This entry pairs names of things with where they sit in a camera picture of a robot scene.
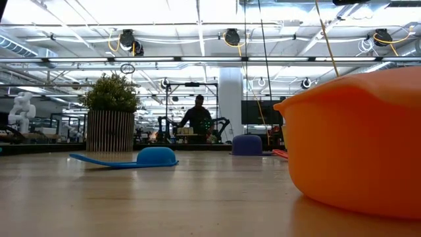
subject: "table surface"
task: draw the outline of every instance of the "table surface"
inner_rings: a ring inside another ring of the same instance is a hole
[[[137,153],[85,153],[132,161]],[[0,236],[421,236],[421,222],[308,199],[279,157],[176,152],[180,164],[110,170],[67,153],[0,157]]]

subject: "column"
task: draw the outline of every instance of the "column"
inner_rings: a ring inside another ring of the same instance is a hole
[[[243,75],[240,68],[220,68],[219,116],[225,117],[231,122],[231,126],[226,127],[226,133],[223,132],[221,135],[223,142],[232,141],[234,136],[243,134],[243,125],[241,124],[242,85]]]

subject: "plant pot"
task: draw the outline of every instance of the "plant pot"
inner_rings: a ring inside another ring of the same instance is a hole
[[[87,151],[133,151],[134,114],[90,111],[87,114]]]

